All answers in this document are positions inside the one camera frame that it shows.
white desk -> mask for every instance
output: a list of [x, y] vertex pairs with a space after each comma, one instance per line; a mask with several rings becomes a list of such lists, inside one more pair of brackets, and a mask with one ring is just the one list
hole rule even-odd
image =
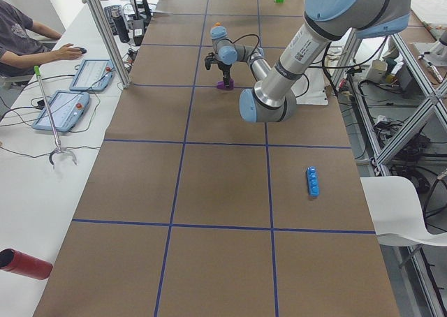
[[[116, 41], [122, 56], [129, 45]], [[108, 54], [96, 29], [87, 5], [80, 11], [72, 25], [66, 30], [56, 48], [64, 43], [85, 47], [87, 53], [82, 58], [107, 58]], [[41, 66], [43, 78], [53, 75], [74, 74], [75, 61], [56, 61]], [[58, 89], [68, 89], [72, 78], [59, 78], [44, 81], [47, 94]], [[104, 133], [117, 106], [121, 89], [119, 77], [114, 78], [105, 91], [98, 96], [101, 104], [96, 110], [88, 131], [61, 135], [64, 147], [100, 147]], [[14, 107], [30, 106], [32, 98], [41, 97], [36, 84], [24, 90]], [[88, 110], [75, 130], [87, 128], [97, 98], [92, 95]], [[18, 110], [27, 119], [36, 118], [37, 113], [27, 115], [32, 110]], [[2, 125], [19, 122], [10, 112]], [[52, 133], [41, 133], [30, 126], [0, 127], [0, 141], [3, 147], [15, 152], [39, 155], [51, 152], [54, 145]], [[54, 263], [67, 228], [70, 225], [85, 183], [94, 164], [97, 150], [75, 149], [78, 165], [68, 156], [54, 156], [55, 169], [48, 156], [26, 158], [0, 150], [0, 250], [13, 248], [37, 258]], [[0, 316], [30, 317], [41, 298], [46, 280], [39, 281], [20, 275], [0, 272]]]

chair leg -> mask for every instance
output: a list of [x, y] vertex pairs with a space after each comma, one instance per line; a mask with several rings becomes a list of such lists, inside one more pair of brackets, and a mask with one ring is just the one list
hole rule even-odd
[[405, 264], [413, 258], [413, 256], [418, 253], [418, 251], [422, 248], [423, 244], [418, 245], [400, 264], [399, 268], [402, 268], [405, 266]]

computer mouse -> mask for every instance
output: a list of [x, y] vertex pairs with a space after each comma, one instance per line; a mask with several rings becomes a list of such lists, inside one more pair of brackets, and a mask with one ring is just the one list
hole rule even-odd
[[87, 53], [87, 50], [85, 48], [83, 48], [83, 47], [76, 46], [76, 47], [73, 47], [73, 48], [79, 48], [81, 53], [83, 53], [83, 54]]

red can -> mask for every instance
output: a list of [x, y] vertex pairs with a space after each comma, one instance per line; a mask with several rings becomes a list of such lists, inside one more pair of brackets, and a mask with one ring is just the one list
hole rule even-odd
[[0, 270], [44, 280], [49, 277], [53, 265], [14, 249], [0, 252]]

purple object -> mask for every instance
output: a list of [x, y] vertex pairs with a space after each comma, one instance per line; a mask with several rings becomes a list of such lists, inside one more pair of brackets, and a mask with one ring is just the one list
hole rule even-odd
[[230, 79], [230, 87], [229, 88], [225, 87], [224, 81], [217, 82], [217, 86], [216, 86], [217, 89], [223, 89], [223, 90], [233, 90], [234, 87], [235, 87], [235, 81], [232, 78]]

